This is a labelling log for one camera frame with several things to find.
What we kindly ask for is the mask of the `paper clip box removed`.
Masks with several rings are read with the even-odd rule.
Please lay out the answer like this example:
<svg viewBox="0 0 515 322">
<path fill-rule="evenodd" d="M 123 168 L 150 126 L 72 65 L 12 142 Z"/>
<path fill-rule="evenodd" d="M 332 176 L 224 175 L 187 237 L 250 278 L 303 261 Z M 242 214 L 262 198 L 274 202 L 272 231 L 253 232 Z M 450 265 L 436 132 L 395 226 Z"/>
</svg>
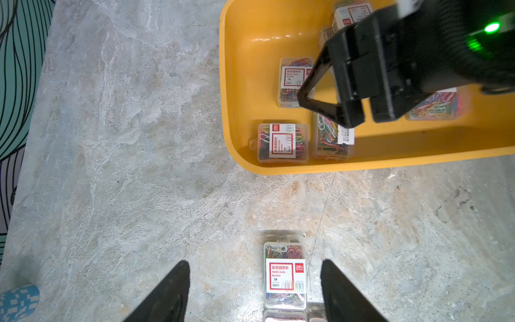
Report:
<svg viewBox="0 0 515 322">
<path fill-rule="evenodd" d="M 265 310 L 263 322 L 307 322 L 307 315 L 301 311 Z"/>
<path fill-rule="evenodd" d="M 327 320 L 323 317 L 312 317 L 308 322 L 327 322 Z"/>
</svg>

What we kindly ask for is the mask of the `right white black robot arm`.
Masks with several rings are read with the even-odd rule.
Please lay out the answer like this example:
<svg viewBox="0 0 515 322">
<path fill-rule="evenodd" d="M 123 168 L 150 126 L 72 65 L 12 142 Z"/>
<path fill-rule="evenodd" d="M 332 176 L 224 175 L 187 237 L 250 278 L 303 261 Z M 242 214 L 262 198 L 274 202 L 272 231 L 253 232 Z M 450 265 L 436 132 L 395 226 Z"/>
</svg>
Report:
<svg viewBox="0 0 515 322">
<path fill-rule="evenodd" d="M 299 89 L 302 108 L 348 129 L 393 122 L 437 91 L 514 90 L 513 1 L 397 1 L 328 39 Z"/>
</svg>

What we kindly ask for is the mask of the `yellow plastic storage tray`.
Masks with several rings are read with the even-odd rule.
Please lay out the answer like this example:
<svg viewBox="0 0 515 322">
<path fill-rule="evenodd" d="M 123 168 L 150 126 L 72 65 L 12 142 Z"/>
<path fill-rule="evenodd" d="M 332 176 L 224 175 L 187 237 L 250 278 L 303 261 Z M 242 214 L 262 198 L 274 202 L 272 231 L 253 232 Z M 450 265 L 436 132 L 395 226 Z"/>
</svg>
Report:
<svg viewBox="0 0 515 322">
<path fill-rule="evenodd" d="M 483 95 L 461 87 L 465 113 L 453 121 L 376 123 L 370 104 L 355 130 L 347 160 L 309 158 L 304 164 L 258 160 L 262 123 L 301 123 L 315 133 L 312 113 L 278 105 L 280 61 L 316 59 L 319 34 L 333 18 L 334 1 L 228 1 L 219 24 L 221 112 L 227 149 L 256 174 L 304 174 L 451 162 L 514 153 L 514 95 Z"/>
</svg>

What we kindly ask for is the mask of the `paper clip box under stack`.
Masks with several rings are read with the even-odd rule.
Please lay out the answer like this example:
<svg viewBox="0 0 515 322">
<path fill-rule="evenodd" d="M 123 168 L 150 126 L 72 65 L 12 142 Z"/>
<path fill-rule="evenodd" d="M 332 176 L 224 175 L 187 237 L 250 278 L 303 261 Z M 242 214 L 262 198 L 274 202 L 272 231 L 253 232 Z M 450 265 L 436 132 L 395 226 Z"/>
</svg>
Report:
<svg viewBox="0 0 515 322">
<path fill-rule="evenodd" d="M 334 36 L 334 31 L 333 31 L 332 27 L 323 28 L 319 32 L 319 39 L 318 39 L 319 49 L 321 50 L 324 47 L 327 40 L 332 38 L 333 36 Z"/>
</svg>

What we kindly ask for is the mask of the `paper clip box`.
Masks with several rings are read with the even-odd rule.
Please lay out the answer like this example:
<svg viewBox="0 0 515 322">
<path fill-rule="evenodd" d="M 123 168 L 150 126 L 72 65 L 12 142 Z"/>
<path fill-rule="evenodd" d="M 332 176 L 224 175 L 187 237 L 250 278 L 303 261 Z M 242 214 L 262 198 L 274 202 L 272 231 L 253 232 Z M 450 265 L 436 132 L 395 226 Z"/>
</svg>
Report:
<svg viewBox="0 0 515 322">
<path fill-rule="evenodd" d="M 437 91 L 414 109 L 405 118 L 409 121 L 450 121 L 464 113 L 463 100 L 456 88 Z"/>
<path fill-rule="evenodd" d="M 300 107 L 297 94 L 312 70 L 310 57 L 282 58 L 278 83 L 278 106 L 281 108 Z"/>
<path fill-rule="evenodd" d="M 260 163 L 305 164 L 309 160 L 308 127 L 301 123 L 261 123 L 249 142 Z"/>
<path fill-rule="evenodd" d="M 264 307 L 304 311 L 307 308 L 307 261 L 295 242 L 264 244 Z"/>
<path fill-rule="evenodd" d="M 353 25 L 369 16 L 373 11 L 373 7 L 368 1 L 340 1 L 334 6 L 333 31 L 336 33 L 344 27 Z"/>
<path fill-rule="evenodd" d="M 333 31 L 332 27 L 323 28 L 319 32 L 319 39 L 318 39 L 319 49 L 321 50 L 324 47 L 327 40 L 332 38 L 333 36 L 334 36 L 334 31 Z"/>
</svg>

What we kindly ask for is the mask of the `paper clip box barcode side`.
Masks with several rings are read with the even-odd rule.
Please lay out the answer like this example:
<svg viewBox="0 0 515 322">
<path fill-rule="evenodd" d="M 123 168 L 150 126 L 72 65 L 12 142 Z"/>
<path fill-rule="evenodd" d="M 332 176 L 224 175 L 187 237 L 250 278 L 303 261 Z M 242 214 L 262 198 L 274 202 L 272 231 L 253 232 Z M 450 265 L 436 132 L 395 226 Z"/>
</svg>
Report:
<svg viewBox="0 0 515 322">
<path fill-rule="evenodd" d="M 321 114 L 313 115 L 312 155 L 320 160 L 349 159 L 354 154 L 355 130 L 347 129 Z"/>
</svg>

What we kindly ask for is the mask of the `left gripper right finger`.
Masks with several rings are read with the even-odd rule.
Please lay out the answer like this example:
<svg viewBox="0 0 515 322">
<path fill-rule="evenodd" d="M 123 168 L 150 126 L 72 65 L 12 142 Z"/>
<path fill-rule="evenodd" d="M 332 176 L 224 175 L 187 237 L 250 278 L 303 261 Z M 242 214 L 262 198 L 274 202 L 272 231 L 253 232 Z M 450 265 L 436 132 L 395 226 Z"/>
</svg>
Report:
<svg viewBox="0 0 515 322">
<path fill-rule="evenodd" d="M 321 286 L 327 321 L 388 321 L 328 259 L 322 263 Z"/>
</svg>

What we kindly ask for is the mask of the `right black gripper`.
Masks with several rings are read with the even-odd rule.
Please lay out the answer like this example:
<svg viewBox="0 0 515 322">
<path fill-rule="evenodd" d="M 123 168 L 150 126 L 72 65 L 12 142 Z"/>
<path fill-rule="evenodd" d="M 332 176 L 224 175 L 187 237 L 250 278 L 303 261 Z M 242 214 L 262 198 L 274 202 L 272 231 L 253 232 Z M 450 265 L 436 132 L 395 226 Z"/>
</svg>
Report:
<svg viewBox="0 0 515 322">
<path fill-rule="evenodd" d="M 392 122 L 437 91 L 477 84 L 514 92 L 513 1 L 420 1 L 380 9 L 330 38 L 297 99 L 347 129 Z"/>
</svg>

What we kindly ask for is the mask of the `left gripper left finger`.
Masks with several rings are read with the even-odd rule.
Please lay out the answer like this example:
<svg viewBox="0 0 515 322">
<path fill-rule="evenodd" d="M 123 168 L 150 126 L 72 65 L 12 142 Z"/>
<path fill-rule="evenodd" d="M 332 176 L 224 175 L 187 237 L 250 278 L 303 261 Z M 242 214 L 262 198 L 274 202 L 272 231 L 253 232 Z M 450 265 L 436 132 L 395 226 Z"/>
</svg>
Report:
<svg viewBox="0 0 515 322">
<path fill-rule="evenodd" d="M 181 260 L 125 319 L 125 322 L 183 322 L 190 289 L 190 266 Z"/>
</svg>

